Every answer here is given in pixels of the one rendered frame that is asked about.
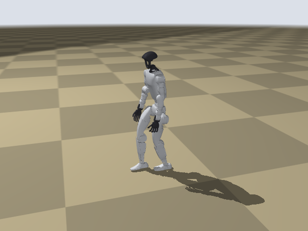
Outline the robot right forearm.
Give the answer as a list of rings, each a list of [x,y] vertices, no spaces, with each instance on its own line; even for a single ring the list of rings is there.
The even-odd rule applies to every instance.
[[[141,99],[140,99],[140,107],[139,108],[143,108],[145,103],[146,103],[146,98],[147,98],[148,94],[147,93],[144,93],[143,91],[141,91]]]

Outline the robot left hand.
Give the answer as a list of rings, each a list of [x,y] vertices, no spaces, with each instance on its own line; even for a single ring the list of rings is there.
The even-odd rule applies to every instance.
[[[160,121],[158,121],[158,120],[155,120],[156,119],[156,115],[154,116],[154,122],[149,126],[149,127],[151,127],[151,129],[149,130],[149,132],[151,131],[151,133],[152,132],[158,132],[158,128],[159,128],[159,123],[158,122],[160,122]],[[148,127],[148,128],[149,128]]]

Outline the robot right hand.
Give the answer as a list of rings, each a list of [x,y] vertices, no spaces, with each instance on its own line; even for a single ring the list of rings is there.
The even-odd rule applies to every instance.
[[[140,107],[140,104],[138,104],[138,109],[133,113],[133,115],[132,115],[132,117],[134,117],[133,119],[134,119],[134,121],[139,121],[139,119],[140,119],[140,116],[141,116],[141,110],[143,110],[143,109],[141,109],[141,108],[139,108]],[[139,118],[139,119],[138,119]]]

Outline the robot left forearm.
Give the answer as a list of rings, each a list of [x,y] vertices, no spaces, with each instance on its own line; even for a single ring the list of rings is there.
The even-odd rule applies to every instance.
[[[160,120],[161,118],[161,115],[162,115],[162,109],[164,107],[164,100],[163,100],[163,97],[158,97],[157,98],[157,104],[156,104],[156,112],[155,112],[155,115],[156,115],[156,119],[155,120]]]

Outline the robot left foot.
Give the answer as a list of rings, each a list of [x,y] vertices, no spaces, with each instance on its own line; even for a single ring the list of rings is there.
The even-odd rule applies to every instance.
[[[168,163],[168,166],[164,166],[163,164],[155,166],[154,171],[161,171],[161,170],[166,170],[166,169],[171,169],[172,165]]]

